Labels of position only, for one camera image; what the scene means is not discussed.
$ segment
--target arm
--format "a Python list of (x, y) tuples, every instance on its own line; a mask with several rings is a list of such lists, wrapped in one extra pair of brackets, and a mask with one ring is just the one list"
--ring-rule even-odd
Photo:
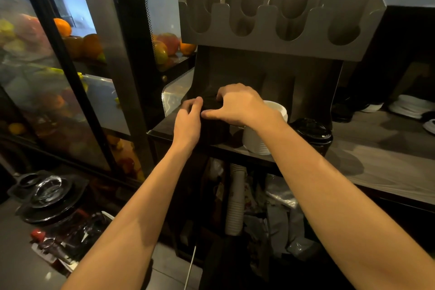
[(224, 106), (203, 117), (253, 128), (273, 155), (325, 249), (357, 289), (433, 289), (427, 253), (371, 199), (338, 172), (257, 92), (220, 90)]
[(141, 288), (178, 177), (199, 139), (201, 106), (201, 98), (184, 102), (165, 157), (80, 261), (62, 290)]

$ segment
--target hand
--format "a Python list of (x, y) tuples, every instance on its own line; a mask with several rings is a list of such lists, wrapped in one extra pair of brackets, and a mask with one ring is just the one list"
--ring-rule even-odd
[(224, 101), (224, 105), (216, 110), (204, 110), (201, 116), (206, 119), (221, 119), (227, 123), (253, 129), (260, 121), (270, 117), (279, 117), (279, 111), (269, 108), (261, 96), (251, 87), (243, 84), (231, 84), (221, 87), (217, 92), (217, 99)]
[(202, 97), (186, 100), (181, 105), (175, 119), (174, 140), (172, 146), (185, 151), (189, 155), (198, 143), (201, 131), (199, 114), (202, 107)]

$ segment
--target right hand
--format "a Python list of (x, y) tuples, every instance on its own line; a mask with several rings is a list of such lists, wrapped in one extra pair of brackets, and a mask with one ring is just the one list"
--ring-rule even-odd
[(256, 127), (259, 121), (269, 117), (282, 116), (279, 111), (269, 108), (260, 95), (251, 87), (243, 84), (231, 84), (221, 87), (217, 99), (224, 105), (216, 110), (204, 110), (201, 116), (205, 119), (221, 119), (237, 126)]

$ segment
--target left hand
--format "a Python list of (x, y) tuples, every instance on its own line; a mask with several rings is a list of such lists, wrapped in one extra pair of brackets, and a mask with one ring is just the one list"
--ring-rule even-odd
[(184, 101), (175, 119), (172, 146), (187, 152), (189, 155), (199, 140), (202, 103), (203, 100), (200, 96), (196, 99)]

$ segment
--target forearm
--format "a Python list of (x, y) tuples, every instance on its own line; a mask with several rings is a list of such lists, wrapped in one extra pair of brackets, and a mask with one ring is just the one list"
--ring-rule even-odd
[(69, 289), (140, 289), (189, 152), (171, 147), (68, 278)]
[(316, 235), (356, 288), (433, 286), (431, 258), (286, 123), (268, 119), (256, 130)]

